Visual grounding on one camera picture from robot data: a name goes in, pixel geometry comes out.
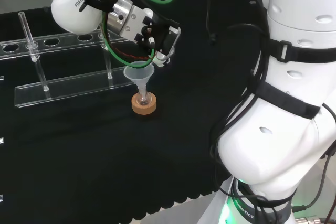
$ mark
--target black table cloth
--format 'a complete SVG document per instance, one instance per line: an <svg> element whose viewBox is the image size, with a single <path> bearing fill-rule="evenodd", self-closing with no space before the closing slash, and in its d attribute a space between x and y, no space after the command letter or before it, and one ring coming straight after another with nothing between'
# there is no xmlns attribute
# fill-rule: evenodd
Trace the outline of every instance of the black table cloth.
<svg viewBox="0 0 336 224"><path fill-rule="evenodd" d="M207 38L206 0L153 5L181 24L182 35L172 62L156 67L148 83L158 107L148 117L132 111L136 86L16 108L14 88L37 82L35 68L30 57L1 60L0 223L129 223L216 190L208 132L239 100L259 54L257 32L225 27L258 22L250 1L212 0L215 46ZM26 16L34 37L63 32L50 8ZM0 15L0 41L23 37L17 13ZM103 70L101 50L42 55L46 78Z"/></svg>

